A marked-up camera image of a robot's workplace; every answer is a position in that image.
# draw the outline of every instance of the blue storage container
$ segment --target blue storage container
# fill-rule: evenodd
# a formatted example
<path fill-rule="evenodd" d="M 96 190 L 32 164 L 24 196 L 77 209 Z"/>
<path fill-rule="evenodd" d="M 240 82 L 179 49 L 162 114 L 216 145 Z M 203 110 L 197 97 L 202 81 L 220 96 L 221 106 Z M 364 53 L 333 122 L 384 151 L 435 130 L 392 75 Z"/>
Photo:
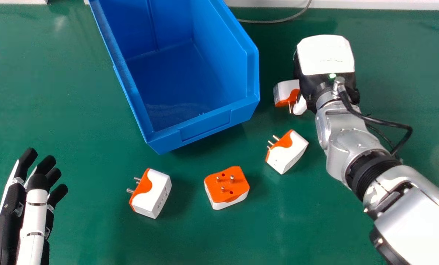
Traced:
<path fill-rule="evenodd" d="M 158 154 L 247 121 L 259 52 L 223 0 L 90 0 L 144 140 Z"/>

